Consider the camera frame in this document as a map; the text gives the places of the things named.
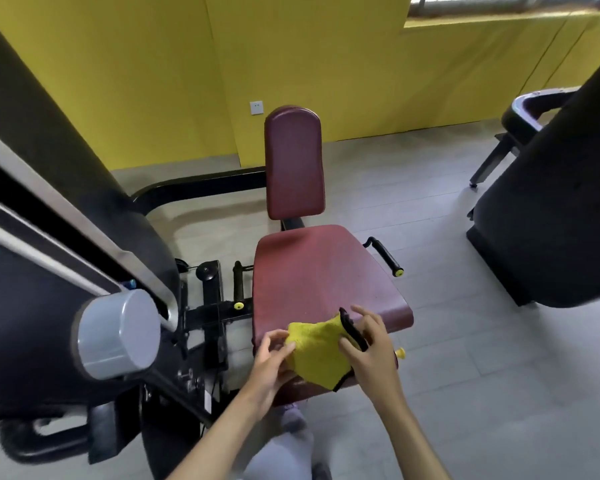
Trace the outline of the maroon padded machine seat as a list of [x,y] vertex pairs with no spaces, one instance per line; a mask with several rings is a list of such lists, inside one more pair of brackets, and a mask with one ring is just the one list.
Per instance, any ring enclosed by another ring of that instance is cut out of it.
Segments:
[[[354,324],[360,305],[379,314],[388,333],[412,327],[414,314],[391,277],[352,233],[339,225],[286,230],[258,243],[253,270],[253,345],[292,322],[333,318],[343,307]],[[273,406],[332,392],[295,377],[282,386]]]

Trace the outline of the person's right forearm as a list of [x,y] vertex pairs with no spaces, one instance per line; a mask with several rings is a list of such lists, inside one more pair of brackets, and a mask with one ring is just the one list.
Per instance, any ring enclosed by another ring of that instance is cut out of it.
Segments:
[[408,406],[401,387],[365,392],[390,438],[402,480],[452,480]]

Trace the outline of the yellow cleaning cloth black trim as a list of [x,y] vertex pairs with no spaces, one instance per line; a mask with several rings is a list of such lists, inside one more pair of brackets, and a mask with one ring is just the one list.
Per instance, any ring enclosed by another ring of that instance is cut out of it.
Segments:
[[347,339],[362,352],[368,350],[368,342],[343,307],[327,321],[292,322],[287,330],[286,341],[296,345],[289,357],[292,370],[305,382],[332,392],[354,377],[350,363],[339,348],[339,339]]

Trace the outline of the maroon padded backrest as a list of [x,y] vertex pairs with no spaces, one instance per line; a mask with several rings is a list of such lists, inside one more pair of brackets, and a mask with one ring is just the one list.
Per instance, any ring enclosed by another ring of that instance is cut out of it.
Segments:
[[272,220],[325,211],[322,127],[313,111],[297,105],[273,110],[264,122],[267,214]]

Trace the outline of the person's grey trouser leg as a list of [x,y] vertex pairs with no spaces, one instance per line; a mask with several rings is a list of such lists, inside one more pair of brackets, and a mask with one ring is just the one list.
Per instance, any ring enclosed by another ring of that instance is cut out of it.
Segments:
[[278,409],[281,434],[249,461],[241,480],[313,480],[314,436],[298,405]]

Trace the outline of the grey cylindrical pivot cover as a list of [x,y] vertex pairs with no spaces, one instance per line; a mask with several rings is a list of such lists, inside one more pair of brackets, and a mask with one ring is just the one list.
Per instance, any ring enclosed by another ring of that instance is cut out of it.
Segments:
[[160,336],[160,314],[149,293],[126,290],[80,308],[72,324],[72,354],[89,379],[121,378],[151,368]]

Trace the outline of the window with metal bars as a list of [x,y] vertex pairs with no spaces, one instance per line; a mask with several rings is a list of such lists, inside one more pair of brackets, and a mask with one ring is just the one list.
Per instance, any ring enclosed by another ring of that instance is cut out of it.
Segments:
[[600,15],[600,0],[410,0],[404,28],[580,15]]

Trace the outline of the black padded gym bench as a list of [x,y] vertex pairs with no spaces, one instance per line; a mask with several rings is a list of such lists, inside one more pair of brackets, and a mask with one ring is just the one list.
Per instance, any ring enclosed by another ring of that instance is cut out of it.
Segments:
[[475,189],[482,184],[508,154],[519,156],[520,151],[543,129],[540,117],[561,109],[579,88],[542,89],[514,99],[501,118],[505,131],[495,135],[498,144],[473,174],[469,187]]

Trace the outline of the black gym machine frame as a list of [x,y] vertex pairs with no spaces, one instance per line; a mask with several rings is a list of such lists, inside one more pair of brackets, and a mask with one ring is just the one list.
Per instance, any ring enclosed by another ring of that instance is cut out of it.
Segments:
[[[176,258],[147,215],[178,201],[266,188],[265,167],[181,177],[129,196],[0,33],[0,446],[12,461],[119,455],[142,437],[155,480],[216,415],[205,380],[226,370],[218,261]],[[160,314],[151,368],[87,378],[71,345],[88,301],[147,291]]]

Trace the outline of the person's left forearm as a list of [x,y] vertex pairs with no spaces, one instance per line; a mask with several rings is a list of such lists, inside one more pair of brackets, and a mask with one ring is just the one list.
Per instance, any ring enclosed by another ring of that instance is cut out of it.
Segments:
[[227,480],[248,435],[261,419],[259,400],[244,388],[167,480]]

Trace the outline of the person's right hand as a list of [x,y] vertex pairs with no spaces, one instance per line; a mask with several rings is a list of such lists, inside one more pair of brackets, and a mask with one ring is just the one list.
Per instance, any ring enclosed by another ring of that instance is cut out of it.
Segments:
[[398,403],[404,399],[404,394],[389,333],[387,330],[360,333],[368,348],[363,351],[363,363],[352,366],[352,369],[362,391],[376,408]]

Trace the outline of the person's left hand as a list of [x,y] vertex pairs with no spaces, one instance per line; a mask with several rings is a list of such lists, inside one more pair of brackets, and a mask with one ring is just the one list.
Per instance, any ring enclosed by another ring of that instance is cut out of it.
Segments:
[[280,388],[297,376],[293,369],[278,369],[272,360],[272,351],[288,342],[288,336],[287,330],[273,330],[264,335],[248,379],[240,389],[240,402],[255,421],[264,418]]

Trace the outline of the black gym machine shroud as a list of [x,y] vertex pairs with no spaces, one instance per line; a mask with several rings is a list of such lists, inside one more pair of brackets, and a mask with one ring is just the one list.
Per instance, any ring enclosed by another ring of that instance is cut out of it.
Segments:
[[600,67],[469,211],[466,237],[517,306],[600,299]]

